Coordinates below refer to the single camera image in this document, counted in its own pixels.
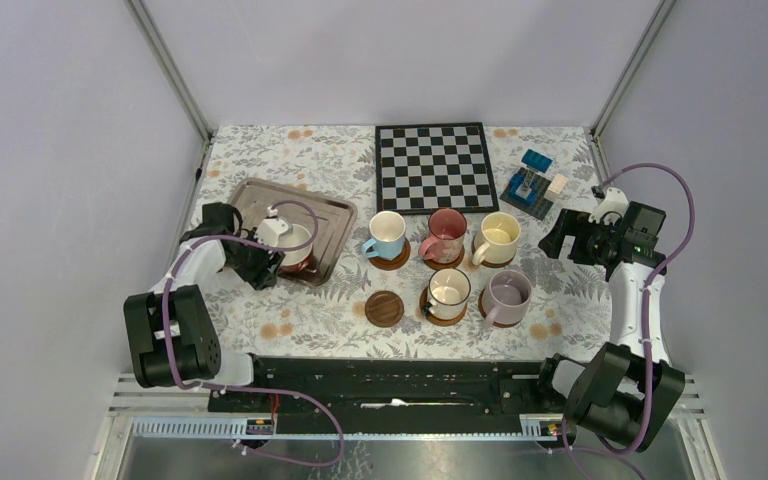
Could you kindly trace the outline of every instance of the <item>floral tablecloth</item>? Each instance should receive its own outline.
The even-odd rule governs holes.
[[[607,340],[610,298],[604,271],[546,258],[537,242],[554,225],[563,207],[591,210],[589,192],[596,173],[582,128],[486,127],[493,175],[500,193],[519,168],[527,149],[554,159],[548,175],[569,182],[544,221],[505,202],[501,210],[516,216],[523,231],[519,252],[507,267],[534,284],[525,319],[508,329],[485,328],[477,300],[499,270],[461,264],[473,291],[466,317],[451,327],[426,321],[419,295],[433,270],[417,256],[426,235],[427,216],[407,216],[412,255],[397,271],[376,269],[360,253],[375,214],[374,127],[370,126],[226,126],[215,139],[191,226],[201,205],[229,201],[246,178],[260,178],[353,202],[358,217],[331,279],[309,288],[281,279],[256,292],[233,272],[223,272],[205,287],[208,308],[223,345],[261,355],[436,359],[542,360],[556,352],[590,360]],[[484,214],[466,215],[471,242]],[[396,292],[405,315],[391,328],[378,328],[364,316],[364,302],[379,290]]]

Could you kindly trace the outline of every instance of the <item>blue mug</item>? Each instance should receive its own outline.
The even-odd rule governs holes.
[[[379,257],[393,260],[402,253],[405,246],[405,219],[396,212],[378,212],[369,221],[372,235],[361,247],[366,258]]]

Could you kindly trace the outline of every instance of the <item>white wall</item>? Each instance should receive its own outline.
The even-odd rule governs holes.
[[[658,0],[146,3],[215,125],[590,125]]]
[[[0,1],[0,479],[82,475],[199,148],[124,2]]]
[[[679,2],[604,135],[614,171],[672,166],[697,230],[670,266],[662,316],[673,360],[699,382],[730,480],[768,478],[768,2]],[[641,170],[629,197],[684,234],[680,188]]]

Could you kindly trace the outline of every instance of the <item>gray floor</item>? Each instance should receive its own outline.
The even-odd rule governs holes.
[[[582,433],[577,445],[602,448],[596,438]],[[325,460],[336,452],[336,442],[272,441],[268,451],[305,459]],[[521,455],[537,446],[524,442],[351,441],[346,458],[330,468],[307,468],[276,460],[245,457],[230,442],[134,438],[123,479],[575,479],[583,478],[566,455]],[[579,453],[577,457],[594,479],[636,479],[623,464]],[[665,425],[652,446],[630,457],[648,480],[693,478],[677,430]]]

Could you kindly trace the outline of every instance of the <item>empty coaster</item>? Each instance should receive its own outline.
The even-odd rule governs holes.
[[[382,291],[373,293],[363,310],[370,323],[387,328],[399,323],[405,314],[405,304],[395,293]]]
[[[481,295],[478,296],[478,311],[481,313],[481,318],[487,318],[487,313],[484,312],[484,305],[481,304],[481,300],[484,298],[484,292],[486,290],[487,290],[486,288],[484,290],[482,290],[481,291]],[[515,326],[519,325],[519,322],[512,323],[510,325],[504,325],[504,324],[501,324],[501,323],[493,322],[493,326],[497,327],[497,328],[511,328],[511,327],[515,327]]]
[[[474,242],[473,242],[473,244],[472,244],[472,253],[475,253],[475,243],[474,243]],[[514,255],[513,257],[511,257],[511,259],[510,259],[510,260],[508,260],[508,261],[507,261],[507,262],[505,262],[505,263],[490,263],[490,262],[488,262],[487,260],[485,260],[485,261],[481,262],[481,265],[483,265],[483,266],[485,266],[485,267],[487,267],[487,268],[503,268],[503,267],[507,267],[508,265],[510,265],[510,264],[511,264],[511,262],[513,262],[513,261],[514,261],[514,257],[516,257],[516,255]]]
[[[458,265],[460,265],[461,262],[463,261],[465,250],[466,250],[465,248],[461,247],[461,254],[458,255],[458,258],[456,258],[455,261],[451,263],[437,263],[434,260],[426,260],[424,258],[422,259],[422,261],[425,262],[426,265],[433,268],[434,270],[443,270],[444,268],[457,268]]]
[[[428,287],[425,287],[425,290],[422,291],[422,295],[419,297],[419,309],[422,310],[425,306],[426,302],[428,302]],[[425,316],[426,319],[428,319],[429,322],[433,323],[434,325],[437,325],[439,327],[451,327],[452,325],[460,322],[463,320],[463,317],[466,315],[467,307],[469,306],[469,302],[464,302],[464,310],[460,313],[457,317],[451,319],[451,320],[443,320],[440,318],[435,317],[434,315],[428,314]]]
[[[402,247],[402,253],[400,253],[398,257],[392,260],[384,260],[381,257],[374,257],[369,259],[369,263],[371,263],[373,267],[379,270],[395,270],[397,268],[402,267],[404,264],[408,263],[409,258],[410,258],[410,242],[406,238],[405,246]]]

